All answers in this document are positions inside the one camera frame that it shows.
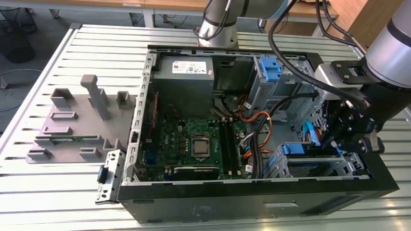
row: blue latch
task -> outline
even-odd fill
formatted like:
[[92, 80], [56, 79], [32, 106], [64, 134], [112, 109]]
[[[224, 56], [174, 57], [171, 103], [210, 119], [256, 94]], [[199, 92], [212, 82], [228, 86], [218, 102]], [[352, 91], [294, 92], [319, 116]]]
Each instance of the blue latch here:
[[315, 134], [314, 125], [310, 121], [303, 124], [303, 137], [306, 137], [307, 132], [310, 132], [311, 141], [314, 142], [315, 146], [320, 146], [322, 144]]
[[282, 76], [282, 65], [278, 64], [275, 57], [260, 57], [260, 68], [266, 74], [267, 82], [276, 82]]
[[283, 145], [284, 155], [303, 155], [304, 149], [300, 143], [286, 143]]

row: white label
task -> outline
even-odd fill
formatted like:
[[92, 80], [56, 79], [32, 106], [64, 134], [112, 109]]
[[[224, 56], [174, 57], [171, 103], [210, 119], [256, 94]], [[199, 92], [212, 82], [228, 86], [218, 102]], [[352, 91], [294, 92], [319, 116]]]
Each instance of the white label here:
[[246, 165], [246, 172], [251, 172], [252, 173], [252, 166], [251, 165]]
[[250, 109], [251, 108], [251, 104], [250, 103], [244, 103], [244, 107], [247, 107], [247, 109]]
[[207, 74], [206, 62], [175, 61], [172, 63], [174, 74]]
[[140, 4], [123, 3], [123, 6], [136, 6], [136, 7], [140, 7], [142, 5]]

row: power supply label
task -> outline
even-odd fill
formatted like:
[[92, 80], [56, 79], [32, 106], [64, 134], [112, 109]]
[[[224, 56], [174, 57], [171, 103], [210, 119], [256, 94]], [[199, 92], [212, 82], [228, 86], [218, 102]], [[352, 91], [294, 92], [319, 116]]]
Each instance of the power supply label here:
[[206, 62], [175, 61], [172, 63], [174, 74], [207, 74]]

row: ram slot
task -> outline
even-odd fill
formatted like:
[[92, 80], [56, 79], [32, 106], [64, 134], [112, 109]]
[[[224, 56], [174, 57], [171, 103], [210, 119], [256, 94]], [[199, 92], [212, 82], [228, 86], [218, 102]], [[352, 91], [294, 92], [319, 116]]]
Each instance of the ram slot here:
[[227, 150], [230, 154], [230, 166], [232, 175], [238, 174], [239, 170], [239, 158], [236, 152], [236, 136], [234, 132], [232, 122], [227, 122], [226, 124], [226, 135], [227, 135]]
[[227, 130], [226, 130], [226, 121], [219, 122], [219, 131], [220, 131], [220, 150], [222, 150], [222, 157], [223, 157], [223, 173], [228, 174], [231, 170], [231, 155], [228, 152], [228, 142], [227, 142]]

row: open computer tower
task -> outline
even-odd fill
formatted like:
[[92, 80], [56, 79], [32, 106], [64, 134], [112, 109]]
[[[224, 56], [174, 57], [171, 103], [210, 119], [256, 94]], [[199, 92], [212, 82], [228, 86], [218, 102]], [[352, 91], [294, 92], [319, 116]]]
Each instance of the open computer tower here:
[[[318, 54], [284, 55], [314, 76]], [[119, 201], [139, 222], [326, 215], [398, 190], [378, 154], [315, 147], [332, 110], [320, 97], [279, 108], [252, 177], [244, 156], [259, 118], [243, 122], [239, 112], [250, 118], [316, 92], [270, 51], [151, 46], [142, 78], [130, 143], [108, 155], [96, 201]]]

